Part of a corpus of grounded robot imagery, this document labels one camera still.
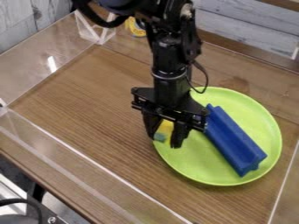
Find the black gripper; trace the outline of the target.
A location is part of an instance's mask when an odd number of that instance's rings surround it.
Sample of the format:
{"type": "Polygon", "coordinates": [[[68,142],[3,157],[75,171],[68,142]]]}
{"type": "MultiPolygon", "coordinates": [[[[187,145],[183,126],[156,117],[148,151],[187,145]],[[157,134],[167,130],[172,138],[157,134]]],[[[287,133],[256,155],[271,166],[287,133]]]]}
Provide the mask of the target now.
{"type": "Polygon", "coordinates": [[[171,147],[177,149],[183,145],[183,140],[188,137],[191,129],[204,131],[205,117],[209,114],[207,108],[200,105],[187,94],[176,105],[160,103],[155,99],[155,89],[152,87],[133,87],[132,108],[141,111],[144,128],[151,139],[163,120],[173,122],[171,147]]]}

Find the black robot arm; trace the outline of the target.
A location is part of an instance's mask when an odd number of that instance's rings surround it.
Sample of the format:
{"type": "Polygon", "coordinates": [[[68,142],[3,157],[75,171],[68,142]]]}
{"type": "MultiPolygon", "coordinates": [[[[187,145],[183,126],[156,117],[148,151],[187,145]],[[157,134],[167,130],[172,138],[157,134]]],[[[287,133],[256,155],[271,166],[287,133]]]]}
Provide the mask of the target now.
{"type": "Polygon", "coordinates": [[[145,31],[153,56],[151,87],[135,87],[132,107],[141,111],[147,135],[155,136],[164,120],[173,124],[171,146],[179,148],[191,130],[203,131],[208,110],[191,96],[192,68],[201,65],[201,40],[196,32],[192,0],[99,0],[116,14],[111,22],[92,10],[92,0],[71,0],[75,8],[104,28],[135,18],[145,31]]]}

